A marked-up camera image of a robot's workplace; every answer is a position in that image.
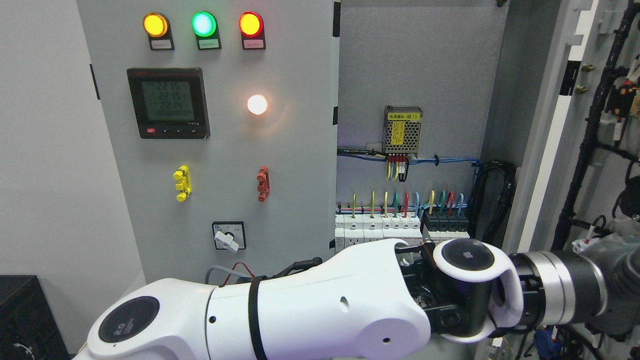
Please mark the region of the dark grey robotic right hand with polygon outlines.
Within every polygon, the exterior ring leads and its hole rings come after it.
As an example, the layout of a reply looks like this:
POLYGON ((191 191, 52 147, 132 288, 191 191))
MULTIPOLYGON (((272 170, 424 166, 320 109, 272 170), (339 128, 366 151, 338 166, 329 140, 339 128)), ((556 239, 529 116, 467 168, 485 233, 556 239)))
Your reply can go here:
POLYGON ((582 255, 600 269, 607 291, 605 310, 585 324, 590 331, 621 342, 639 324, 640 237, 611 234, 594 238, 582 255))

